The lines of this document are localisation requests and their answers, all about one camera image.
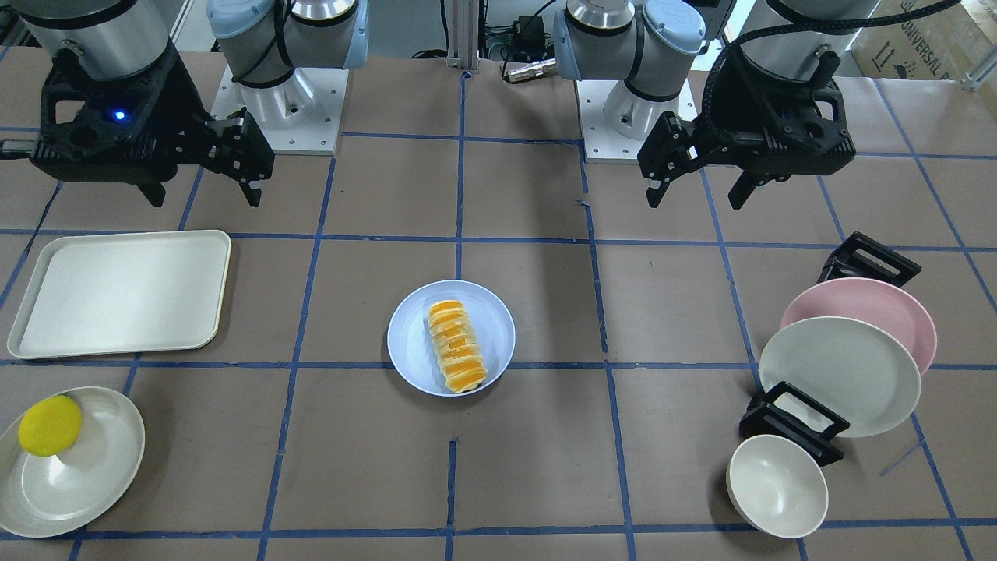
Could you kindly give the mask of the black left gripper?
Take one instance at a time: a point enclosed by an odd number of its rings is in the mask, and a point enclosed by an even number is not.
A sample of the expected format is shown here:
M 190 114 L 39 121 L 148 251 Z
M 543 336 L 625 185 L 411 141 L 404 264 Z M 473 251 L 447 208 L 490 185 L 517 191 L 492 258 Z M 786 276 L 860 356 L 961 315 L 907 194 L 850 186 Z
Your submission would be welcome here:
M 730 49 L 703 90 L 693 121 L 663 113 L 641 146 L 637 162 L 646 199 L 657 209 L 670 182 L 708 164 L 742 170 L 727 192 L 740 210 L 768 181 L 791 175 L 829 175 L 851 163 L 857 149 L 845 120 L 844 97 L 833 81 L 840 57 L 826 50 L 802 79 L 782 79 Z

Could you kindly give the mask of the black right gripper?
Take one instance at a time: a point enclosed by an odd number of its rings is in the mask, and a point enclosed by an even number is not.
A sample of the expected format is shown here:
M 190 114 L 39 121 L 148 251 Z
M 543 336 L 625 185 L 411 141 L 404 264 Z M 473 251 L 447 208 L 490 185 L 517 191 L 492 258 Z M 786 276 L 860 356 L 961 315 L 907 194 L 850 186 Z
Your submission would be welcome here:
M 259 124 L 241 109 L 213 118 L 171 44 L 129 77 L 97 81 L 81 57 L 60 48 L 41 92 L 40 127 L 30 161 L 64 182 L 128 182 L 152 207 L 179 164 L 199 164 L 240 185 L 251 207 L 275 155 Z

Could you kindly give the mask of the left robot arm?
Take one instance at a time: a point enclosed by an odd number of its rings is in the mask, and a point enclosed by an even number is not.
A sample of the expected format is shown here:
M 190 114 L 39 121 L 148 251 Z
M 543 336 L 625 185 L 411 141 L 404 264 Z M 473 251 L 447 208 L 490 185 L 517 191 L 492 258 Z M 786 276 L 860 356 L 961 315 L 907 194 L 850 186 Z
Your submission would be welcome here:
M 608 120 L 642 142 L 637 160 L 658 207 L 672 182 L 709 166 L 741 171 L 727 198 L 741 209 L 755 189 L 794 175 L 831 175 L 857 155 L 844 97 L 833 81 L 875 1 L 757 1 L 751 33 L 791 31 L 730 44 L 719 54 L 694 120 L 669 109 L 708 41 L 713 2 L 569 1 L 555 16 L 553 53 L 564 79 L 615 82 Z

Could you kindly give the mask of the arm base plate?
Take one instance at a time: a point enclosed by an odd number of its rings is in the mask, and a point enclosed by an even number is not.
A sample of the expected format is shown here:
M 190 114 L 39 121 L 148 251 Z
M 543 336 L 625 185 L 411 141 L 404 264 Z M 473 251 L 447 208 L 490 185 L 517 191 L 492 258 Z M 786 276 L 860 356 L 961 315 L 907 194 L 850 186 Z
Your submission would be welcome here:
M 210 113 L 227 117 L 249 110 L 277 155 L 334 156 L 350 72 L 296 69 L 284 83 L 250 88 L 232 81 L 226 68 Z
M 576 93 L 585 157 L 595 163 L 635 164 L 639 149 L 664 111 L 685 121 L 697 116 L 689 81 L 677 97 L 662 103 L 637 98 L 613 79 L 578 81 Z

